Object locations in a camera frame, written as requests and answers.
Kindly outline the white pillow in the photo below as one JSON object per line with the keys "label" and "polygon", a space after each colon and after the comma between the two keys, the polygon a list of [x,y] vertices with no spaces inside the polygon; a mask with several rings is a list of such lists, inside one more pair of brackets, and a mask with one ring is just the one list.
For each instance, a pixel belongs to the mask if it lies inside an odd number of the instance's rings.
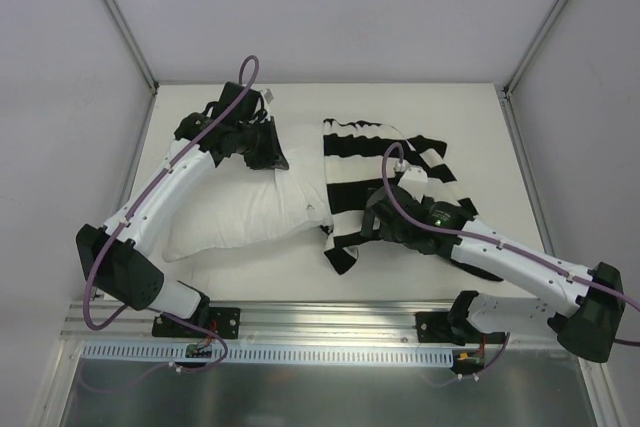
{"label": "white pillow", "polygon": [[287,126],[278,137],[289,168],[257,171],[239,158],[222,162],[173,215],[164,261],[277,241],[331,223],[321,125]]}

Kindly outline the black white striped pillowcase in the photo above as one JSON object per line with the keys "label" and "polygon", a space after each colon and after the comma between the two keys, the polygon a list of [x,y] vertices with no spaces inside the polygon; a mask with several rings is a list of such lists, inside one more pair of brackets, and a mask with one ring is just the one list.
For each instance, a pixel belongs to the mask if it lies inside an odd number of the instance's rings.
{"label": "black white striped pillowcase", "polygon": [[[338,274],[356,264],[360,245],[379,241],[362,237],[370,188],[383,187],[407,221],[432,234],[438,243],[434,255],[453,259],[453,249],[462,241],[458,232],[478,211],[445,163],[446,149],[443,141],[422,135],[405,138],[388,124],[324,120],[324,173],[331,214],[331,223],[323,227],[327,235],[324,255]],[[427,173],[428,184],[422,191],[407,192],[397,185],[394,165],[398,160]]]}

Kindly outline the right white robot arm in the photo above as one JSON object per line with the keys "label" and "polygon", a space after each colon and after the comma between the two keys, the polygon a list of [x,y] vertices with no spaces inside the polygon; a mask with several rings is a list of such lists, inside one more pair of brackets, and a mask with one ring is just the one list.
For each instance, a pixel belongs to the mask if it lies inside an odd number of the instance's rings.
{"label": "right white robot arm", "polygon": [[460,292],[436,326],[443,340],[463,345],[516,333],[554,338],[580,358],[608,361],[625,309],[615,267],[601,262],[588,268],[541,254],[500,237],[461,206],[416,200],[397,186],[368,191],[361,233],[526,291],[524,297]]}

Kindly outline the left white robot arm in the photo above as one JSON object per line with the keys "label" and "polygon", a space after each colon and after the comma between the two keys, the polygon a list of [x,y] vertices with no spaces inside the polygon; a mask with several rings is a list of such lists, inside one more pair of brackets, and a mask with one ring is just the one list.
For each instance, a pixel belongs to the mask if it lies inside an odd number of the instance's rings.
{"label": "left white robot arm", "polygon": [[228,82],[220,97],[183,118],[161,163],[141,190],[101,226],[76,235],[88,289],[98,288],[136,311],[153,310],[188,337],[210,325],[210,299],[168,279],[150,260],[161,231],[194,188],[235,154],[251,170],[286,170],[273,96]]}

